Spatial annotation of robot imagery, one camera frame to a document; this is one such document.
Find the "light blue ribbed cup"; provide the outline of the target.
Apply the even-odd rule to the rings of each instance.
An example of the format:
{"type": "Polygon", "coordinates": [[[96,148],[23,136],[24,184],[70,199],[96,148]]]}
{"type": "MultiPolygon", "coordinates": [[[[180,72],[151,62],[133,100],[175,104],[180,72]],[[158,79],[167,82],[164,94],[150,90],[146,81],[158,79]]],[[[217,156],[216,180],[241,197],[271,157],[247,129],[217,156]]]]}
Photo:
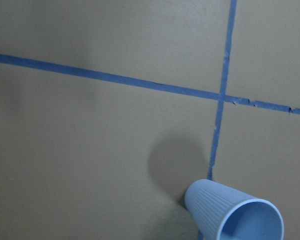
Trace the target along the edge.
{"type": "Polygon", "coordinates": [[[275,205],[215,181],[192,183],[184,203],[206,240],[284,238],[284,221],[275,205]]]}

